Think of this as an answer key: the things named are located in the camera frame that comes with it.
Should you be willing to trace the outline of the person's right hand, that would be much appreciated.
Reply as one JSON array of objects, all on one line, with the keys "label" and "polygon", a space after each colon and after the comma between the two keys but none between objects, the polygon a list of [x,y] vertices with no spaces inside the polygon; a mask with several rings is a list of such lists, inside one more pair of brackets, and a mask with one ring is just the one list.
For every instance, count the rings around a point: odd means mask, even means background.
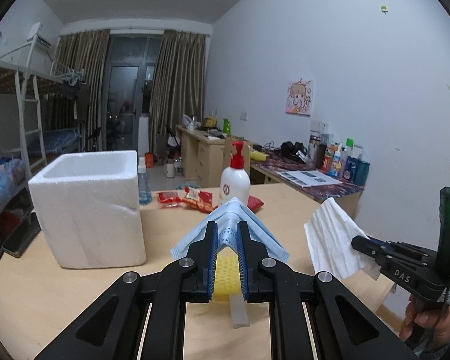
[{"label": "person's right hand", "polygon": [[413,329],[421,327],[423,329],[433,329],[433,337],[430,339],[429,348],[436,349],[450,343],[450,306],[444,311],[416,310],[415,297],[410,295],[409,303],[405,311],[405,319],[402,322],[399,336],[402,341],[406,341],[412,334]]}]

